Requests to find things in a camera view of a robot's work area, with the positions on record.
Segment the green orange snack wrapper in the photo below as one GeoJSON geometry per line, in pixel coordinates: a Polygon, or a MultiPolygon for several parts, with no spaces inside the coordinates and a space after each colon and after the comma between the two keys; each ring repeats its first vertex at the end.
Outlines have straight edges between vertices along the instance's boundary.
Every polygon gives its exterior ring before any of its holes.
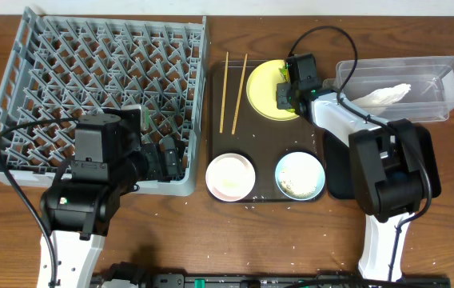
{"type": "Polygon", "coordinates": [[[279,72],[281,74],[281,77],[287,82],[289,80],[289,71],[287,66],[282,66],[279,69],[279,72]]]}

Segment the wooden chopstick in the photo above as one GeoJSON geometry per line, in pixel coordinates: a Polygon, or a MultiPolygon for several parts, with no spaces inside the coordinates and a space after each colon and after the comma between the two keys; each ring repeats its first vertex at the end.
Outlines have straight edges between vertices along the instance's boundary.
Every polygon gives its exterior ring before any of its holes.
{"type": "Polygon", "coordinates": [[[248,61],[248,54],[245,54],[244,61],[243,61],[243,67],[242,67],[242,71],[241,71],[240,83],[239,83],[239,87],[238,87],[237,102],[236,102],[236,107],[235,107],[235,111],[234,111],[233,126],[232,126],[232,129],[231,129],[231,135],[235,135],[236,129],[237,129],[237,120],[238,120],[238,115],[239,115],[239,110],[240,110],[240,105],[241,105],[242,92],[243,92],[243,89],[244,89],[245,72],[246,72],[246,67],[247,67],[247,61],[248,61]]]}
{"type": "Polygon", "coordinates": [[[224,77],[223,77],[223,83],[222,83],[221,116],[220,116],[220,126],[219,126],[219,133],[220,134],[223,134],[223,131],[224,131],[225,101],[226,101],[227,82],[228,82],[228,69],[229,69],[229,52],[226,51],[226,53],[225,53],[224,77]]]}

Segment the white bowl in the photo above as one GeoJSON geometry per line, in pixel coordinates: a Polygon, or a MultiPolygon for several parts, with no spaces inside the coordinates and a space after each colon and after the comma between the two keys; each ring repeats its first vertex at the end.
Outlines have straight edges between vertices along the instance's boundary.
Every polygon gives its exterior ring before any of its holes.
{"type": "Polygon", "coordinates": [[[205,182],[217,200],[237,202],[248,196],[254,188],[256,171],[250,160],[241,154],[221,154],[208,165],[205,182]]]}

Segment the light blue bowl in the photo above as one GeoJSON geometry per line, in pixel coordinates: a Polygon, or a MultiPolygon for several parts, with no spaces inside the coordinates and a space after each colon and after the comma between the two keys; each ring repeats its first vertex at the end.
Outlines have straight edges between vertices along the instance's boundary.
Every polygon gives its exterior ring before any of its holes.
{"type": "Polygon", "coordinates": [[[277,188],[294,201],[313,201],[323,193],[326,173],[313,154],[292,152],[283,156],[276,165],[274,178],[277,188]]]}

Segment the white napkin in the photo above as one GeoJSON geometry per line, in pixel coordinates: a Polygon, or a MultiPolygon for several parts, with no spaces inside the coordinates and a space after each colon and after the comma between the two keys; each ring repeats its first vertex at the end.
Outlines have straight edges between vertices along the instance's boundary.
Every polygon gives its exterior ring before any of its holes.
{"type": "Polygon", "coordinates": [[[360,107],[392,105],[399,102],[410,90],[410,84],[401,83],[393,87],[374,90],[370,94],[357,98],[352,102],[360,107]]]}

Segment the rice and food scraps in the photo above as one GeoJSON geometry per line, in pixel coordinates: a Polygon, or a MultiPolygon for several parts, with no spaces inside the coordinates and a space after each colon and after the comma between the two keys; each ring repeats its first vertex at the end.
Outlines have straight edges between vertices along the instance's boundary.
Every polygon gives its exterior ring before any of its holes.
{"type": "Polygon", "coordinates": [[[285,166],[278,174],[280,188],[290,198],[311,198],[317,189],[318,175],[307,166],[285,166]]]}

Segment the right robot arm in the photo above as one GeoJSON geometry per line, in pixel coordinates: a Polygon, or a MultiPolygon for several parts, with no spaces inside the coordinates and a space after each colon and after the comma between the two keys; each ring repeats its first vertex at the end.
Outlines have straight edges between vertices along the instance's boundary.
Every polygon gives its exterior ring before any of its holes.
{"type": "Polygon", "coordinates": [[[409,120],[389,121],[326,90],[312,54],[289,54],[277,84],[277,107],[290,108],[342,145],[348,188],[366,215],[358,269],[365,279],[397,282],[406,231],[432,204],[432,181],[409,120]]]}

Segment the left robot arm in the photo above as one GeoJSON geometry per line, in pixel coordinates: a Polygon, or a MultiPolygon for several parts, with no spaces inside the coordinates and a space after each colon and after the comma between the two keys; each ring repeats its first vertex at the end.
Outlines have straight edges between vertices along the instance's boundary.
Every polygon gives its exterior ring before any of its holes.
{"type": "Polygon", "coordinates": [[[111,110],[78,119],[72,159],[41,198],[50,244],[41,247],[40,287],[87,287],[121,196],[142,181],[170,180],[183,171],[185,143],[141,141],[139,109],[111,110]]]}

